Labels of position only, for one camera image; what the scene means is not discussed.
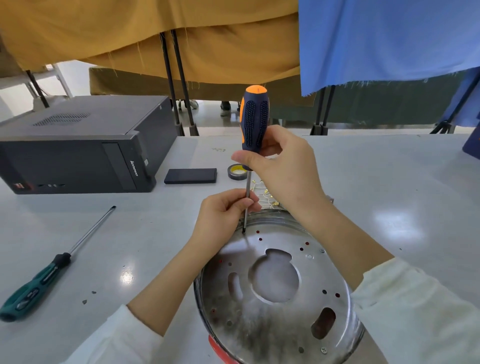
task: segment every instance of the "black box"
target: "black box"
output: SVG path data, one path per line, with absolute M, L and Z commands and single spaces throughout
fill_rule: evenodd
M 164 96 L 79 96 L 0 123 L 16 194 L 150 192 L 177 133 Z

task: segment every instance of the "white wall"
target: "white wall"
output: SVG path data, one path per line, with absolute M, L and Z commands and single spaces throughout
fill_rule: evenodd
M 93 65 L 80 61 L 59 63 L 60 71 L 74 96 L 90 94 L 88 68 L 91 66 Z M 56 77 L 39 80 L 38 84 L 50 95 L 65 95 L 65 91 Z M 33 98 L 25 85 L 0 90 L 0 121 L 27 112 L 32 107 Z

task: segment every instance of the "orange and black screwdriver handle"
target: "orange and black screwdriver handle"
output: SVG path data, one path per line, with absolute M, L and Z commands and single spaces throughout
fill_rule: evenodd
M 240 104 L 241 148 L 259 153 L 262 149 L 270 112 L 267 89 L 260 85 L 247 87 Z

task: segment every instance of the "red plastic part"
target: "red plastic part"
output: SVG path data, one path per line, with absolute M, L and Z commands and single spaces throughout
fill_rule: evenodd
M 236 360 L 233 360 L 222 348 L 220 348 L 210 335 L 208 335 L 208 342 L 212 346 L 213 351 L 215 351 L 218 357 L 225 364 L 239 364 Z

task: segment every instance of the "floor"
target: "floor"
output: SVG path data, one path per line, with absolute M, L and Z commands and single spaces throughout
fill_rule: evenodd
M 193 121 L 197 124 L 198 133 L 202 136 L 240 135 L 239 113 L 237 102 L 231 101 L 230 116 L 220 116 L 220 101 L 197 100 L 198 109 L 192 110 Z M 188 127 L 188 112 L 182 103 L 182 112 L 179 113 L 185 135 L 190 135 Z M 309 135 L 311 124 L 302 121 L 288 121 L 287 127 L 296 135 Z M 428 134 L 433 125 L 398 125 L 395 128 L 379 126 L 378 129 L 352 129 L 350 124 L 328 125 L 329 135 L 398 135 L 398 134 Z M 470 134 L 474 128 L 457 126 L 455 133 Z

